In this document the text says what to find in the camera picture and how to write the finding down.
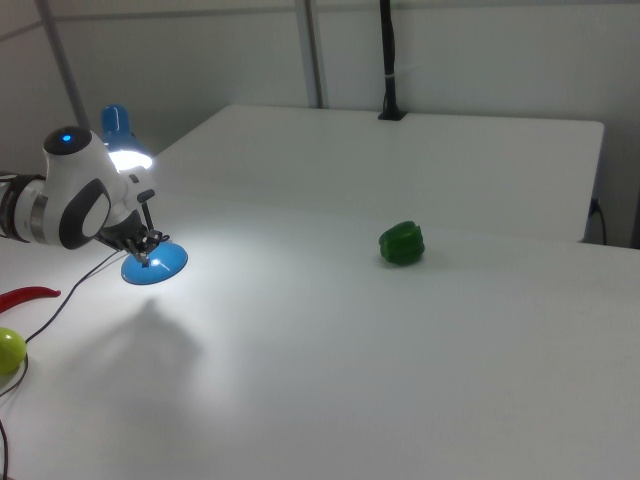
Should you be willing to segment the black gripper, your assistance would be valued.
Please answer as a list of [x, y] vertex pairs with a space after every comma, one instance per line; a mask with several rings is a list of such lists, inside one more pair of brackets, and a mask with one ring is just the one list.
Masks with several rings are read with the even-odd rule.
[[134, 210], [121, 223], [104, 226], [95, 239], [114, 250], [128, 250], [139, 264], [148, 266], [146, 246], [158, 246], [170, 236], [157, 230], [148, 231], [139, 211]]

